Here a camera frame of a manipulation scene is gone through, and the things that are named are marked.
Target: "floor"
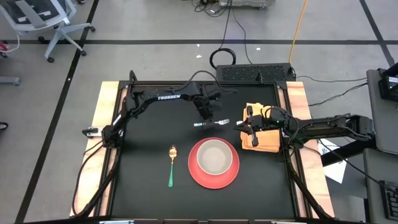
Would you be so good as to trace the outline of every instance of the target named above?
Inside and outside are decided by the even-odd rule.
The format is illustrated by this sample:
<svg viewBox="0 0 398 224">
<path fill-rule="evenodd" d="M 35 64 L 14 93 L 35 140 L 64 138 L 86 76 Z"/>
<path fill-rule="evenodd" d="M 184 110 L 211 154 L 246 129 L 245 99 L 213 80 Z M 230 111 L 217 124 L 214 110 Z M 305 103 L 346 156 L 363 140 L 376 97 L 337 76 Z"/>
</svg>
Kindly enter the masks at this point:
<svg viewBox="0 0 398 224">
<path fill-rule="evenodd" d="M 262 11 L 235 9 L 250 40 L 253 63 L 288 61 L 303 2 L 276 0 Z M 397 7 L 395 0 L 309 1 L 292 60 L 295 71 L 342 80 L 387 68 L 398 60 Z M 46 45 L 34 41 L 35 34 L 23 37 L 20 49 L 0 60 L 1 75 L 22 80 L 18 87 L 0 86 L 0 120 L 10 124 L 0 134 L 0 223 L 67 218 L 86 145 L 81 130 L 91 124 L 101 82 L 127 80 L 130 70 L 139 80 L 186 80 L 197 70 L 212 71 L 208 57 L 220 46 L 227 17 L 196 13 L 190 1 L 179 0 L 87 0 L 76 8 L 74 24 L 92 20 L 96 27 L 95 33 L 72 34 L 75 40 L 86 39 L 86 57 L 72 45 L 60 44 L 52 53 L 55 62 L 48 63 L 43 58 Z M 15 44 L 14 32 L 1 16 L 0 28 L 0 40 Z M 50 38 L 51 30 L 41 35 Z M 248 63 L 243 32 L 232 18 L 226 39 L 240 40 L 225 46 L 236 52 L 237 63 Z M 215 64 L 229 63 L 228 54 L 215 57 Z M 309 103 L 361 84 L 300 80 Z M 311 107 L 313 117 L 347 112 L 371 116 L 366 87 Z M 38 177 L 41 164 L 35 185 L 31 177 Z M 362 200 L 334 192 L 331 197 L 337 217 L 364 219 Z"/>
</svg>

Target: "black table surface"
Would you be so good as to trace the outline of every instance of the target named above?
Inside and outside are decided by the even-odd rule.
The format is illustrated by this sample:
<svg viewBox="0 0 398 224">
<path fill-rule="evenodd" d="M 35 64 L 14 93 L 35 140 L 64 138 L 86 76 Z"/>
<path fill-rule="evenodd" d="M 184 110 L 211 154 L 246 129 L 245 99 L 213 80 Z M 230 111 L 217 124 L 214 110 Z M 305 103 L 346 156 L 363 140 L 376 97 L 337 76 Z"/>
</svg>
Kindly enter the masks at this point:
<svg viewBox="0 0 398 224">
<path fill-rule="evenodd" d="M 225 126 L 194 128 L 200 116 L 191 102 L 159 101 L 132 120 L 126 128 L 116 179 L 111 215 L 157 219 L 291 219 L 294 217 L 290 185 L 282 156 L 241 148 L 240 133 L 246 103 L 276 105 L 275 90 L 268 87 L 234 87 L 239 92 L 221 98 L 215 120 Z M 188 170 L 191 148 L 203 138 L 230 142 L 239 154 L 238 176 L 227 187 L 210 190 L 197 184 Z M 169 147 L 177 147 L 174 186 L 168 188 Z"/>
</svg>

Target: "office chair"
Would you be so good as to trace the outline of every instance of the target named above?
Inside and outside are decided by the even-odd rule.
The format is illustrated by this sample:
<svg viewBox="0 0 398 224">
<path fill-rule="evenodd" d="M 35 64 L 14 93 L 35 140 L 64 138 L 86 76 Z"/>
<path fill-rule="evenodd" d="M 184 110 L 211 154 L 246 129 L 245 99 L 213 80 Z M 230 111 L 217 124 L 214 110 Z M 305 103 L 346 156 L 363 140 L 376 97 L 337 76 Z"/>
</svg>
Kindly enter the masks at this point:
<svg viewBox="0 0 398 224">
<path fill-rule="evenodd" d="M 0 47 L 2 51 L 8 51 L 7 46 L 5 46 L 2 42 L 0 42 Z M 7 54 L 4 52 L 0 52 L 0 56 L 2 58 L 7 58 Z M 14 84 L 15 86 L 19 86 L 19 78 L 18 77 L 2 77 L 0 76 L 0 84 Z"/>
<path fill-rule="evenodd" d="M 67 33 L 86 27 L 95 31 L 90 23 L 70 26 L 70 19 L 76 13 L 71 0 L 0 0 L 0 12 L 19 35 L 48 27 L 55 29 L 55 35 L 44 53 L 50 63 L 54 62 L 54 58 L 49 57 L 50 53 L 60 39 L 67 39 L 82 56 L 86 56 L 86 52 Z M 44 37 L 39 37 L 38 40 L 45 43 Z"/>
</svg>

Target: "orange napkin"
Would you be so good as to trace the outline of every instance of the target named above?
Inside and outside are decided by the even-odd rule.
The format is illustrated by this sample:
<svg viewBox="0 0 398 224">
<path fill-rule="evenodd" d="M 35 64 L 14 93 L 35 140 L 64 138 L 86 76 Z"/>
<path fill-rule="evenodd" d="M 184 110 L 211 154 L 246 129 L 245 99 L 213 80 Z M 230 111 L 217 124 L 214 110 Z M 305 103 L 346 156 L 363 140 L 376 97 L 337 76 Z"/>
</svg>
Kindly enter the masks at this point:
<svg viewBox="0 0 398 224">
<path fill-rule="evenodd" d="M 265 113 L 270 106 L 262 106 L 260 103 L 246 103 L 247 106 L 252 106 L 253 108 L 253 116 L 261 114 L 262 112 Z M 246 108 L 243 109 L 243 121 L 246 120 L 248 114 L 246 113 Z M 252 137 L 249 134 L 241 132 L 241 140 L 242 140 L 242 148 L 255 150 L 255 151 L 262 151 L 262 152 L 279 152 L 280 147 L 280 137 L 279 137 L 279 130 L 272 130 L 272 131 L 259 131 L 256 132 L 256 136 L 259 141 L 259 145 L 253 147 L 252 145 Z"/>
</svg>

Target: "wooden table frame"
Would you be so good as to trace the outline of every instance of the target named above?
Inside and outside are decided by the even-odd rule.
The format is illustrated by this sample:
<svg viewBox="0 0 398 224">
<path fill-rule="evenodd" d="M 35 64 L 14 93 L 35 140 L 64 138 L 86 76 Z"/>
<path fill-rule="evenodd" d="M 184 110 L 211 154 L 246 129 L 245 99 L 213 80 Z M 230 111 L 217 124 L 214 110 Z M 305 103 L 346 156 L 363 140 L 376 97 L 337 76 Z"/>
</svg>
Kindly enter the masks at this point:
<svg viewBox="0 0 398 224">
<path fill-rule="evenodd" d="M 283 91 L 282 88 L 279 88 L 279 101 L 281 107 L 285 109 L 287 108 L 285 104 L 285 99 L 288 98 L 290 101 L 290 109 L 293 116 L 300 119 L 310 119 L 311 115 L 303 83 L 287 82 L 286 85 L 287 91 Z M 117 97 L 118 90 L 119 82 L 102 83 L 92 126 L 103 127 L 112 122 L 114 114 L 120 110 L 120 108 L 118 108 L 118 110 L 116 111 L 116 100 L 119 100 L 118 104 L 121 105 L 124 96 L 126 96 L 127 94 L 127 88 L 123 88 L 120 96 Z M 89 139 L 86 145 L 86 149 L 91 148 L 100 140 L 100 137 L 94 137 L 92 139 Z M 326 184 L 326 178 L 323 171 L 321 157 L 317 150 L 318 145 L 316 140 L 311 140 L 307 142 L 305 144 L 305 147 L 300 150 L 299 157 L 301 159 L 305 183 L 307 185 L 307 189 L 311 192 L 317 202 L 322 206 L 324 211 L 326 211 L 327 214 L 329 214 L 330 216 L 334 217 L 333 207 L 329 196 L 328 186 Z M 83 158 L 83 161 L 93 151 L 94 150 L 87 152 Z M 104 176 L 104 174 L 102 174 L 102 170 L 105 167 L 109 172 L 110 168 L 112 167 L 115 155 L 116 149 L 110 149 L 109 151 L 107 151 L 106 148 L 103 147 L 86 163 L 86 166 L 84 167 L 79 179 L 78 192 L 75 197 L 75 208 L 77 212 L 81 211 L 87 204 L 87 202 L 92 198 L 93 194 L 99 187 L 100 181 Z M 293 155 L 292 163 L 295 170 L 299 170 L 297 167 L 298 164 L 295 161 L 296 158 L 295 155 Z M 110 186 L 111 184 L 108 185 L 105 193 L 102 196 L 101 205 L 95 210 L 96 214 L 98 215 L 107 214 L 108 202 L 110 200 L 109 196 L 111 195 Z M 308 204 L 306 205 L 300 189 L 297 186 L 295 189 L 300 216 L 308 217 L 307 214 L 310 214 L 314 218 L 316 218 L 317 215 L 312 209 L 311 211 L 308 211 Z"/>
</svg>

